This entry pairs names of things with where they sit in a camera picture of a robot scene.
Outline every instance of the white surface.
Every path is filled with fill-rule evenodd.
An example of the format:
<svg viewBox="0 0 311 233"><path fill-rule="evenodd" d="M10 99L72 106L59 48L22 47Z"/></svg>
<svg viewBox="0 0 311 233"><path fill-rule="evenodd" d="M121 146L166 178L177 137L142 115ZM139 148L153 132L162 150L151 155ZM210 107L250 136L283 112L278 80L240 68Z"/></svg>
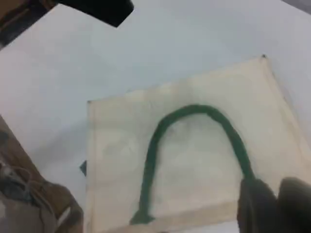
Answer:
<svg viewBox="0 0 311 233"><path fill-rule="evenodd" d="M59 5L0 51L0 111L84 206L86 101L267 54L311 142L311 16L272 0L133 0L117 29Z"/></svg>

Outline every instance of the black object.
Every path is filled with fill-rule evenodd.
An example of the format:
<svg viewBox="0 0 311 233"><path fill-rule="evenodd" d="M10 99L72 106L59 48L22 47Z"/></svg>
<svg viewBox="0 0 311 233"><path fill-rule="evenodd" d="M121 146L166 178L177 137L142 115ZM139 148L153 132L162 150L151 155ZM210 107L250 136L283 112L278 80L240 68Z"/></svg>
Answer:
<svg viewBox="0 0 311 233"><path fill-rule="evenodd" d="M80 170L83 172L83 174L86 176L86 161L84 161L81 165L80 165Z"/></svg>
<svg viewBox="0 0 311 233"><path fill-rule="evenodd" d="M130 0L58 0L114 27L118 27L133 11Z"/></svg>
<svg viewBox="0 0 311 233"><path fill-rule="evenodd" d="M311 232L311 186L299 179L284 179L278 198L263 181L244 179L238 204L240 233Z"/></svg>

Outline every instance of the cable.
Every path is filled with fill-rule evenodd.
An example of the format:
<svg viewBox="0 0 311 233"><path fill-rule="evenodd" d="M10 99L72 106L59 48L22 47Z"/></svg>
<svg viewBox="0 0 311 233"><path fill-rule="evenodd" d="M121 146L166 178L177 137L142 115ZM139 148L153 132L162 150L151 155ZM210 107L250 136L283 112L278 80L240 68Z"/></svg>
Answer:
<svg viewBox="0 0 311 233"><path fill-rule="evenodd" d="M161 119L154 134L152 135L145 161L138 210L130 220L130 225L147 224L154 220L154 218L149 214L149 207L151 189L156 172L156 165L159 162L156 157L159 142L164 133L172 124L182 118L194 114L206 114L222 126L231 143L244 177L246 179L255 178L245 146L238 132L233 128L230 121L218 109L207 105L197 104L182 107Z"/></svg>
<svg viewBox="0 0 311 233"><path fill-rule="evenodd" d="M36 200L36 202L39 203L39 205L40 205L40 207L39 207L39 218L40 218L40 221L42 223L42 233L45 232L45 224L44 224L44 221L43 221L43 218L42 218L42 208L43 207L47 208L49 210L49 212L52 214L52 217L53 217L53 220L54 220L53 227L52 227L52 232L55 232L55 230L57 228L57 218L56 218L55 212L54 212L52 206L50 205L50 203L40 194L40 192L43 189L43 186L44 186L45 183L40 183L38 181L31 180L32 175L31 175L30 171L25 169L25 168L18 167L18 166L8 166L8 165L4 165L3 167L4 168L7 167L11 171L16 171L16 170L25 171L26 173L29 174L28 179L26 181L24 181L22 178L16 179L16 178L12 177L12 175L9 172L6 175L8 177L10 177L10 179L12 181L17 182L17 183L23 185L25 187L24 192L27 192L27 193L30 192L32 194L32 197ZM32 188L30 186L31 183L35 183L35 184L40 185L39 191L36 191L34 188Z"/></svg>

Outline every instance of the jute bag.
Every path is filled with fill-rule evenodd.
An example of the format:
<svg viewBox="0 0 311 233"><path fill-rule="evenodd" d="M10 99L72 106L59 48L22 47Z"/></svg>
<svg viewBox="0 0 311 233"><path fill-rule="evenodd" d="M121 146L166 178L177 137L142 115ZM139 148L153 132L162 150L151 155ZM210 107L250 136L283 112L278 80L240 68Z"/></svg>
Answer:
<svg viewBox="0 0 311 233"><path fill-rule="evenodd" d="M244 147L206 112L171 122L152 144L160 120L189 105L221 113ZM265 57L91 101L89 122L88 233L170 232L235 219L240 181L253 174L240 166L238 148L274 192L284 177L311 181L310 148ZM156 163L145 164L151 151Z"/></svg>

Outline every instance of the green handle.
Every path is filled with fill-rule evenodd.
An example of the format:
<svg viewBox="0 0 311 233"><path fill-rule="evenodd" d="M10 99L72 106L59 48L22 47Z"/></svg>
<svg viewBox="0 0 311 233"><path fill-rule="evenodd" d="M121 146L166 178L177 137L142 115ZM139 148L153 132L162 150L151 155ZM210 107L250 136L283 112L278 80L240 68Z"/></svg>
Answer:
<svg viewBox="0 0 311 233"><path fill-rule="evenodd" d="M158 124L148 147L147 157L145 161L145 168L141 184L140 198L138 211L130 220L131 225L147 224L154 220L149 215L151 187L155 177L156 165L158 163L156 155L158 151L159 142L166 132L166 130L178 120L193 115L193 114L207 114L210 118L217 121L223 127L227 134L231 146L239 161L242 173L245 178L254 179L254 173L245 149L245 146L237 133L232 127L230 121L216 108L207 105L188 105L182 107L167 116L165 116Z"/></svg>

